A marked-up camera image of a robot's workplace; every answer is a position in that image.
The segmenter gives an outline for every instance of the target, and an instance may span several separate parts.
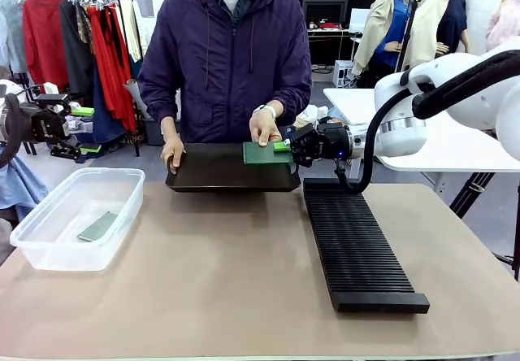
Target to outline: gray jacket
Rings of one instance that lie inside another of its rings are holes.
[[[7,63],[11,65],[14,73],[27,72],[28,70],[25,61],[24,32],[22,30],[24,1],[20,3],[18,1],[0,0],[0,13],[3,14],[7,24],[6,27],[0,27],[0,42],[6,40]]]

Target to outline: black ribbed mat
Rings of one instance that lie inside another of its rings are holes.
[[[363,196],[336,179],[305,179],[303,189],[334,308],[426,314],[430,303],[415,293]]]

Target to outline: clear plastic container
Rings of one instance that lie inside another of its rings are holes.
[[[142,170],[84,168],[71,174],[11,234],[36,269],[99,271],[114,258],[143,202]],[[96,241],[78,235],[107,212],[114,223]]]

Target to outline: black cable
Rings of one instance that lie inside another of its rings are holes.
[[[381,122],[383,122],[384,117],[390,112],[390,110],[401,102],[406,97],[409,97],[412,93],[408,89],[402,90],[400,93],[397,93],[393,97],[391,97],[376,113],[370,125],[368,126],[368,130],[366,131],[366,146],[365,146],[365,156],[364,156],[364,165],[363,165],[363,176],[359,183],[351,184],[345,175],[345,170],[336,169],[336,175],[340,180],[341,185],[344,190],[348,194],[361,194],[365,191],[367,186],[371,182],[372,172],[374,171],[374,148],[375,148],[375,137],[377,135],[377,131]]]
[[[314,74],[330,74],[332,73],[332,68],[327,68],[327,65],[324,64],[323,67],[313,68],[312,72]]]
[[[22,144],[22,111],[20,110],[20,104],[18,97],[14,94],[8,94],[5,97],[7,105],[7,118],[6,124],[9,124],[9,139],[0,154],[0,168],[6,166],[20,149]]]

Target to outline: table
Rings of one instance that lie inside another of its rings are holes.
[[[332,104],[350,124],[369,123],[375,114],[373,89],[325,89]],[[399,172],[439,173],[434,190],[442,195],[446,172],[520,172],[520,162],[501,144],[477,129],[467,128],[442,112],[427,121],[430,138],[414,155],[379,157],[384,166]]]
[[[326,361],[520,350],[520,288],[430,189],[371,185],[364,196],[427,295],[427,315],[336,314],[301,191],[175,194],[145,184],[104,272],[39,272],[19,250],[0,267],[0,354]]]
[[[356,53],[356,44],[361,43],[360,37],[350,37],[349,36],[349,30],[348,29],[307,29],[307,33],[309,35],[309,39],[317,38],[320,39],[324,38],[341,38],[341,43],[343,43],[343,37],[348,37],[350,41],[352,41],[352,53],[350,55],[350,61],[354,61],[354,55]]]

